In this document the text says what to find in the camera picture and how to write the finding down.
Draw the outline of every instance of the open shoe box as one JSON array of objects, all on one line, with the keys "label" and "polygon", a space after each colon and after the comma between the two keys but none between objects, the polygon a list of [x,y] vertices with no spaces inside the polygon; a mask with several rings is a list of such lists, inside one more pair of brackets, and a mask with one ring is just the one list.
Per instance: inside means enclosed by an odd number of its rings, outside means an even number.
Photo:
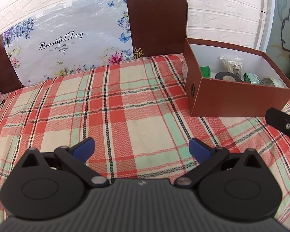
[{"label": "open shoe box", "polygon": [[[285,88],[214,79],[226,71],[221,55],[242,57],[241,79],[246,72],[280,79]],[[200,67],[210,66],[211,78]],[[264,117],[267,109],[281,110],[290,99],[290,81],[263,52],[239,45],[201,39],[185,39],[183,76],[192,117]]]}]

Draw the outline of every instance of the floral plastic cover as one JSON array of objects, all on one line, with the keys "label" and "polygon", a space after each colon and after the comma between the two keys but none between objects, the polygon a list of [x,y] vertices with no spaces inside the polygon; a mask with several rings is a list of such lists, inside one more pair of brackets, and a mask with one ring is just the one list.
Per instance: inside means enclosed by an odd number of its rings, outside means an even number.
[{"label": "floral plastic cover", "polygon": [[3,33],[24,86],[133,58],[127,0],[60,3]]}]

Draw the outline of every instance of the red and white plaid fabric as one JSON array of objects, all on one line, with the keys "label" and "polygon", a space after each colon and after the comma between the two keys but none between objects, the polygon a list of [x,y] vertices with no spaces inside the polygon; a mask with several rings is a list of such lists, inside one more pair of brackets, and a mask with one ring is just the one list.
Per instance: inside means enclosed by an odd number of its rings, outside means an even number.
[{"label": "red and white plaid fabric", "polygon": [[[283,222],[290,214],[289,138],[264,118],[191,118],[182,57],[136,59],[12,92],[0,110],[0,189],[28,147],[51,152],[86,137],[96,141],[87,165],[102,175],[173,181],[197,165],[188,151],[197,137],[233,153],[255,148],[282,189],[276,218]],[[284,111],[290,114],[290,101]],[[0,203],[0,223],[5,218]]]}]

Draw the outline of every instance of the metal screw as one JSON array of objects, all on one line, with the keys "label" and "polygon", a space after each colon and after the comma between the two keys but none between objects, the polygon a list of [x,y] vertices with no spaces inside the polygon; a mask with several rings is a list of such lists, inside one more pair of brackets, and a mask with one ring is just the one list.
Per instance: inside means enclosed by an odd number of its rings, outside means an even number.
[{"label": "metal screw", "polygon": [[177,179],[177,184],[181,185],[181,186],[188,186],[192,183],[191,179],[187,178],[187,177],[180,177]]},{"label": "metal screw", "polygon": [[106,178],[104,178],[103,176],[95,176],[93,178],[91,178],[91,182],[93,184],[103,184],[107,181]]}]

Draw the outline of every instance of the black electrical tape roll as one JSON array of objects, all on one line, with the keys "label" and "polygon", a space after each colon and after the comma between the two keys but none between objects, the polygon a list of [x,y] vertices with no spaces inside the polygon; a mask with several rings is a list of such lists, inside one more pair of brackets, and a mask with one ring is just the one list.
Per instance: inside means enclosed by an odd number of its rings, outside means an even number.
[{"label": "black electrical tape roll", "polygon": [[224,81],[231,81],[231,82],[243,82],[239,76],[235,75],[231,72],[219,72],[216,74],[215,79],[220,79]]}]

